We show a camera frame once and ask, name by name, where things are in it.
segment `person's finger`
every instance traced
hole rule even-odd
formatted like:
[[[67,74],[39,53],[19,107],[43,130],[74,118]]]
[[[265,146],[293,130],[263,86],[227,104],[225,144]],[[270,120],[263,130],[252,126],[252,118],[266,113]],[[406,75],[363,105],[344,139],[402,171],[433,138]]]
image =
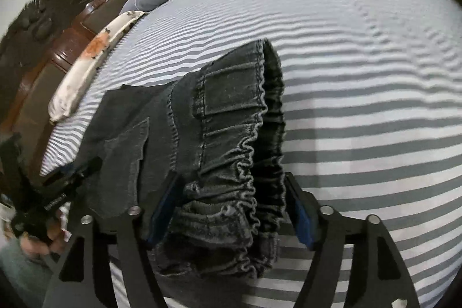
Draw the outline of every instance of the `person's finger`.
[[[31,239],[28,233],[25,233],[21,237],[20,245],[23,252],[31,258],[50,253],[50,249],[45,243],[39,240]]]
[[[61,231],[59,235],[56,237],[55,241],[51,244],[50,251],[61,254],[64,252],[64,247],[66,246],[66,242],[64,241],[64,231]]]
[[[60,235],[61,231],[61,223],[58,220],[53,220],[53,222],[48,225],[48,238],[55,240]]]

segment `fabric wrinkles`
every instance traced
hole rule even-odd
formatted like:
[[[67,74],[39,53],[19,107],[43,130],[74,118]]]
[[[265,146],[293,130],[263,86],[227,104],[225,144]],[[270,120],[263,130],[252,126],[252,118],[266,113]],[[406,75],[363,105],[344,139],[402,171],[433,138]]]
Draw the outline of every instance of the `fabric wrinkles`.
[[[90,150],[105,153],[99,177],[88,184],[97,188],[89,187],[87,204],[104,195],[122,203],[122,210],[143,206],[173,169],[186,181],[188,202],[175,209],[167,236],[152,250],[154,268],[169,276],[261,276],[276,261],[285,209],[283,87],[279,57],[267,40],[259,40],[175,83],[109,91],[77,157],[85,160]],[[109,142],[108,148],[107,139],[121,142]],[[114,157],[118,146],[138,152]],[[138,161],[139,170],[131,168]],[[118,166],[130,171],[119,177],[108,173]],[[139,172],[138,194],[126,179],[129,174],[133,181],[134,172]],[[105,176],[111,177],[112,190],[100,189],[108,187],[101,181]],[[106,206],[98,212],[115,215]],[[149,223],[145,213],[144,238]]]

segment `metal screw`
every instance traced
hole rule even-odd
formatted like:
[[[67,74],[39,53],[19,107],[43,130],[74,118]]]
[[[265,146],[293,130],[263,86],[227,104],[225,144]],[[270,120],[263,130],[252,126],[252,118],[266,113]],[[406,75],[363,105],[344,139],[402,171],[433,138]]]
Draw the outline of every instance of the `metal screw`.
[[[380,223],[380,218],[377,217],[375,214],[372,214],[371,216],[368,216],[367,220],[370,223],[373,223],[375,225],[378,225]]]
[[[90,223],[93,222],[93,217],[92,217],[92,216],[83,216],[83,217],[80,219],[80,222],[82,223],[82,225],[90,224]]]
[[[334,209],[332,208],[332,206],[324,205],[321,206],[319,210],[322,214],[325,214],[327,216],[331,216],[334,213]]]
[[[130,209],[128,209],[128,214],[131,216],[137,216],[140,213],[141,208],[139,206],[132,206]]]

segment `striped bed sheet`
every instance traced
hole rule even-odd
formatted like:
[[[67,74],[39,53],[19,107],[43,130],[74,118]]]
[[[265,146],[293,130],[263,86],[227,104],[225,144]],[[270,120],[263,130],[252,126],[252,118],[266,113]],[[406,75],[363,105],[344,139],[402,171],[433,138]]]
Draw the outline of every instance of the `striped bed sheet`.
[[[461,36],[452,0],[170,0],[121,40],[55,127],[42,172],[72,161],[107,90],[164,84],[268,38],[286,84],[284,168],[322,204],[380,216],[431,308],[462,263]],[[243,306],[292,308],[311,254],[290,223],[280,234],[278,263],[248,282]],[[344,252],[334,308],[348,286]]]

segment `wooden furniture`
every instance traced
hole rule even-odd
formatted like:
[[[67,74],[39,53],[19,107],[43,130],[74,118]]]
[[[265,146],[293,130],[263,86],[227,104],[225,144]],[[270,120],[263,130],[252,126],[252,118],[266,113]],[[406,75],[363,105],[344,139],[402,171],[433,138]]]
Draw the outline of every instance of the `wooden furniture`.
[[[126,1],[36,0],[23,10],[0,42],[0,70],[2,64],[6,65],[11,76],[8,82],[10,76],[3,71],[0,90],[6,89],[7,96],[12,97],[5,116],[0,118],[0,134],[21,134],[24,165],[33,184],[40,184],[40,166],[53,130],[48,115],[51,97],[80,53],[117,17]],[[28,67],[14,94],[14,80],[24,71],[21,59],[29,60]]]
[[[93,37],[109,24],[127,0],[94,0],[77,15],[46,51],[46,57],[67,72]]]

